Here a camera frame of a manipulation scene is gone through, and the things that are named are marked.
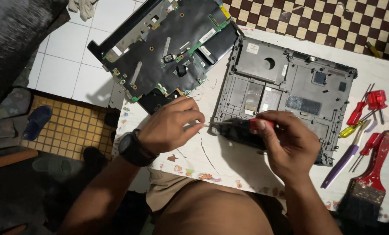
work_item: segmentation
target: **black fabric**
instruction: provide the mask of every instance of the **black fabric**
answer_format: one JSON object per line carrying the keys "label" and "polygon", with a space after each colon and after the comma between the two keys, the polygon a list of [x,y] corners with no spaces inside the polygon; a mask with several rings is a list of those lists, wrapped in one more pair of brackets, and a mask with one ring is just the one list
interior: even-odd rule
{"label": "black fabric", "polygon": [[68,0],[0,0],[0,102],[42,40],[60,25],[54,23],[67,4]]}

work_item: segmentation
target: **sticker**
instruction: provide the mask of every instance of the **sticker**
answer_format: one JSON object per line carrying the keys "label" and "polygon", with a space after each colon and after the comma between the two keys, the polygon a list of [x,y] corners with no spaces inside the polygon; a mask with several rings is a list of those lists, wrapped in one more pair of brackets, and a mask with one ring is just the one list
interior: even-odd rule
{"label": "sticker", "polygon": [[205,41],[211,38],[215,33],[216,30],[212,28],[211,30],[209,30],[209,32],[207,32],[207,34],[205,34],[201,39],[199,39],[199,42],[203,44]]}
{"label": "sticker", "polygon": [[287,72],[287,65],[285,64],[283,68],[283,72],[281,72],[281,76],[286,76],[286,72]]}
{"label": "sticker", "polygon": [[231,15],[226,11],[226,9],[223,6],[221,6],[221,10],[222,10],[223,14],[226,16],[226,19],[231,17]]}
{"label": "sticker", "polygon": [[200,48],[202,48],[202,50],[206,53],[206,55],[210,56],[210,51],[208,49],[206,49],[206,47],[204,45],[202,45]]}
{"label": "sticker", "polygon": [[268,104],[263,104],[261,111],[267,111],[268,110]]}
{"label": "sticker", "polygon": [[248,110],[248,109],[246,109],[244,112],[245,112],[245,114],[248,114],[248,115],[251,115],[251,116],[254,115],[254,111],[251,111],[251,110]]}
{"label": "sticker", "polygon": [[112,50],[113,50],[118,56],[120,56],[120,55],[122,54],[122,52],[121,52],[116,46],[114,46],[114,47],[112,48]]}
{"label": "sticker", "polygon": [[259,45],[248,43],[247,52],[253,53],[253,54],[258,54],[258,49],[260,49]]}

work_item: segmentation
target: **gray cloth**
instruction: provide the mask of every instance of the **gray cloth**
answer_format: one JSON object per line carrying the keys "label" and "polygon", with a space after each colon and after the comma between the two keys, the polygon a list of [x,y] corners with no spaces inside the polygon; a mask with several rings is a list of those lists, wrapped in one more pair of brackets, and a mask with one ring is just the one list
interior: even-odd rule
{"label": "gray cloth", "polygon": [[97,0],[69,0],[68,1],[68,10],[77,13],[80,10],[80,18],[83,21],[94,16],[94,7],[93,4]]}

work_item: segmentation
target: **checkered mat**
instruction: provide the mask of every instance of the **checkered mat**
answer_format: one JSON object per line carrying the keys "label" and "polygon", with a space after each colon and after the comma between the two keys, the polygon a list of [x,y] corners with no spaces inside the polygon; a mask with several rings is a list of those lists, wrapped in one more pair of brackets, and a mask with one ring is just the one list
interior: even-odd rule
{"label": "checkered mat", "polygon": [[223,0],[236,23],[389,60],[389,0]]}

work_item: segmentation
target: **purple handle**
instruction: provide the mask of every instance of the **purple handle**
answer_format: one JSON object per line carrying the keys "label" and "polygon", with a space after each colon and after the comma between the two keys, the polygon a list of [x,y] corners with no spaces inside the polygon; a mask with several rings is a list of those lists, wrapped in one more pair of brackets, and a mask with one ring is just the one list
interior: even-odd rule
{"label": "purple handle", "polygon": [[350,158],[355,155],[358,151],[358,145],[350,145],[344,155],[339,159],[338,163],[335,164],[329,174],[326,176],[323,181],[321,188],[326,189],[329,184],[335,179],[335,177],[341,172],[342,168],[348,163]]}

